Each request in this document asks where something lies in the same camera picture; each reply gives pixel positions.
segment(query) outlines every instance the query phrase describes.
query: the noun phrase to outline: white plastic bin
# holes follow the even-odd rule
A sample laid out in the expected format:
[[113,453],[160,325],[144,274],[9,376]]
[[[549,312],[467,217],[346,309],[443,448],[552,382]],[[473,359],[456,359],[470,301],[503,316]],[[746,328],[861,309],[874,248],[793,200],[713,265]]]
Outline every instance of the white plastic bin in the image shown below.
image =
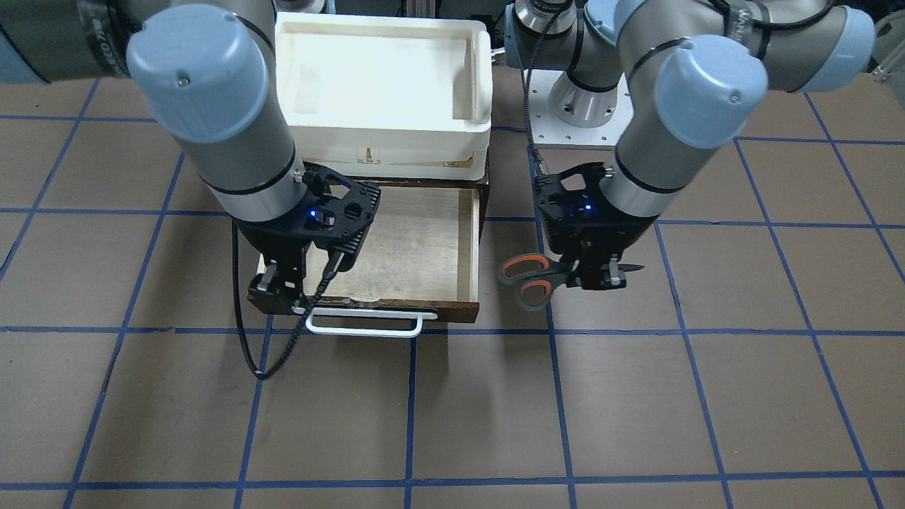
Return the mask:
[[303,160],[354,177],[483,176],[493,86],[483,24],[279,13],[276,52]]

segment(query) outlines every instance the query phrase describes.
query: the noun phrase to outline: white mounting plate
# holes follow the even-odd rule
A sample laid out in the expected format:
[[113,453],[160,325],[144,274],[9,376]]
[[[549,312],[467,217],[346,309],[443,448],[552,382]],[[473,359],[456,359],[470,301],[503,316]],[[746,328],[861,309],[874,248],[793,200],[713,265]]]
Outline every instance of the white mounting plate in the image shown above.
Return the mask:
[[[550,112],[550,90],[562,73],[537,69],[531,72],[529,106],[534,144],[542,149],[614,149],[634,115],[625,75],[619,80],[619,102],[613,111],[613,118],[601,127],[583,129],[566,124]],[[523,71],[522,82],[527,76],[528,72]]]

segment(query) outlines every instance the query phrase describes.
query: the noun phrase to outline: floor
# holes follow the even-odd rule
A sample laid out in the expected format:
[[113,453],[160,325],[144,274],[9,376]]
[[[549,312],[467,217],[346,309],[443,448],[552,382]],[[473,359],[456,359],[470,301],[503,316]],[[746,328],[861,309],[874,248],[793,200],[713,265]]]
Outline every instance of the floor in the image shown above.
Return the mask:
[[[629,288],[531,313],[494,277],[539,239],[519,75],[494,80],[478,322],[306,336],[263,384],[228,218],[134,85],[0,88],[0,507],[905,508],[889,88],[771,93]],[[291,323],[245,316],[275,356]]]

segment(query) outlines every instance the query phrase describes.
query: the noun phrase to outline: white drawer handle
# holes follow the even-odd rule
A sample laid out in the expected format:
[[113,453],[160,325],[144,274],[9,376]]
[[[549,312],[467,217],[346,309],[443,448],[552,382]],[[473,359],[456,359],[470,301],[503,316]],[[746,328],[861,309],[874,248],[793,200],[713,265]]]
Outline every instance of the white drawer handle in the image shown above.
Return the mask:
[[[347,329],[343,327],[319,327],[315,325],[315,316],[351,316],[358,318],[387,318],[401,320],[415,320],[414,327],[409,331],[393,331],[383,329]],[[425,320],[436,320],[435,312],[406,312],[388,310],[363,310],[363,309],[339,309],[339,308],[314,308],[314,312],[305,321],[305,326],[315,334],[330,334],[337,336],[361,336],[365,338],[413,338],[421,333]]]

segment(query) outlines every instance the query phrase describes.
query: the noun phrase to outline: wooden drawer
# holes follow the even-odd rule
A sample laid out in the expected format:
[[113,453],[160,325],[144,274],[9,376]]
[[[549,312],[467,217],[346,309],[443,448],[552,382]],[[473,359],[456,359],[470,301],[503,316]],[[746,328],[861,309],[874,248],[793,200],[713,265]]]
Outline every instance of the wooden drawer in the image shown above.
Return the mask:
[[[380,208],[355,267],[337,275],[320,308],[432,312],[440,322],[478,316],[479,194],[473,188],[382,186]],[[326,253],[311,249],[305,294]]]

